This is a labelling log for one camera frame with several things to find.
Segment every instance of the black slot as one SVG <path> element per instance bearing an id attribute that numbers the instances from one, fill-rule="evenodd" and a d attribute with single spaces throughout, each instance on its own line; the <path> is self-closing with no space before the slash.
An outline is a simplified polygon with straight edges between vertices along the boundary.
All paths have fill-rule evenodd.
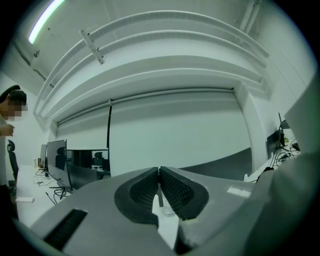
<path id="1" fill-rule="evenodd" d="M 73 209 L 44 239 L 44 241 L 61 251 L 86 215 L 87 212 L 83 210 Z"/>

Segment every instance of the gray surface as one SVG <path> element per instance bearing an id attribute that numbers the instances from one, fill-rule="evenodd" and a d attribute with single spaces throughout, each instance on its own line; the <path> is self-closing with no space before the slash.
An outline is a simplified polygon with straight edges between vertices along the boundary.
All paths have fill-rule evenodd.
<path id="1" fill-rule="evenodd" d="M 155 225 L 131 222 L 115 204 L 114 194 L 119 185 L 148 170 L 83 186 L 45 213 L 31 229 L 44 239 L 72 209 L 81 209 L 88 214 L 62 250 L 70 256 L 175 255 Z"/>
<path id="2" fill-rule="evenodd" d="M 243 181 L 245 174 L 249 176 L 252 173 L 251 147 L 215 161 L 180 169 L 221 179 Z"/>
<path id="3" fill-rule="evenodd" d="M 296 138 L 301 153 L 320 151 L 320 73 L 305 89 L 301 97 L 284 115 Z"/>
<path id="4" fill-rule="evenodd" d="M 202 184 L 209 201 L 197 218 L 179 221 L 180 239 L 189 256 L 266 255 L 298 226 L 320 184 L 320 157 L 301 155 L 277 170 L 264 172 L 258 183 L 170 170 Z M 149 168 L 90 183 L 61 201 L 32 227 L 45 238 L 72 209 L 88 212 L 63 252 L 75 255 L 176 255 L 155 225 L 129 221 L 117 209 L 114 193 L 120 184 Z M 249 198 L 228 193 L 251 191 Z"/>
<path id="5" fill-rule="evenodd" d="M 183 233 L 182 240 L 191 248 L 204 244 L 218 233 L 247 200 L 246 197 L 227 192 L 230 187 L 251 192 L 255 186 L 255 183 L 208 177 L 173 167 L 168 168 L 203 185 L 209 193 L 209 201 L 196 219 L 179 221 L 179 232 Z"/>
<path id="6" fill-rule="evenodd" d="M 78 190 L 84 185 L 97 181 L 97 170 L 74 166 L 67 162 L 72 188 Z"/>

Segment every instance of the ceiling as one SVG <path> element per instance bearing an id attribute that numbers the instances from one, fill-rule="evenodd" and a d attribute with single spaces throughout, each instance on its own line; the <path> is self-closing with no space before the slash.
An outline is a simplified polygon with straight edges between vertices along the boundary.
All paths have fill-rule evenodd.
<path id="1" fill-rule="evenodd" d="M 29 37 L 34 24 L 50 2 L 51 0 L 44 0 L 31 10 L 19 28 L 20 34 L 25 38 Z M 246 0 L 65 0 L 47 20 L 34 42 L 34 46 L 40 51 L 37 65 L 49 74 L 62 56 L 82 39 L 79 34 L 81 29 L 89 33 L 128 15 L 156 10 L 188 11 L 207 15 L 239 28 L 246 7 Z M 118 29 L 96 43 L 101 47 L 132 34 L 162 29 L 201 32 L 201 29 L 206 28 L 179 21 L 148 21 Z M 213 31 L 213 34 L 215 33 L 221 33 L 219 37 L 229 37 L 221 31 Z M 88 49 L 84 49 L 70 60 L 55 82 L 89 53 Z"/>

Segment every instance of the black hair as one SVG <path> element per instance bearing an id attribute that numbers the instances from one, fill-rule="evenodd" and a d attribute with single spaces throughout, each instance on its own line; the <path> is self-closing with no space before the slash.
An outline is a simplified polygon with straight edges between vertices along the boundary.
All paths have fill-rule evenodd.
<path id="1" fill-rule="evenodd" d="M 0 103 L 4 102 L 8 95 L 10 95 L 11 101 L 18 102 L 24 106 L 27 104 L 27 95 L 21 90 L 19 85 L 13 85 L 5 90 L 0 96 Z"/>

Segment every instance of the black monitor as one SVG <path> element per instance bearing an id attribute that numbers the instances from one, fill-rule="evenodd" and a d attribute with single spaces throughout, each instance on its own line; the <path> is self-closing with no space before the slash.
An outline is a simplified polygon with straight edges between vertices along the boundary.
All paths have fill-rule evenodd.
<path id="1" fill-rule="evenodd" d="M 67 165 L 67 140 L 48 142 L 46 152 L 49 175 L 71 191 L 72 185 Z"/>
<path id="2" fill-rule="evenodd" d="M 74 166 L 70 162 L 67 163 L 70 178 L 72 180 L 72 187 L 76 190 L 80 189 L 86 184 L 98 180 L 98 173 L 95 169 Z"/>
<path id="3" fill-rule="evenodd" d="M 46 152 L 47 152 L 47 144 L 41 145 L 41 151 L 40 151 L 40 159 L 41 159 L 41 168 L 45 168 L 45 162 L 46 162 Z"/>

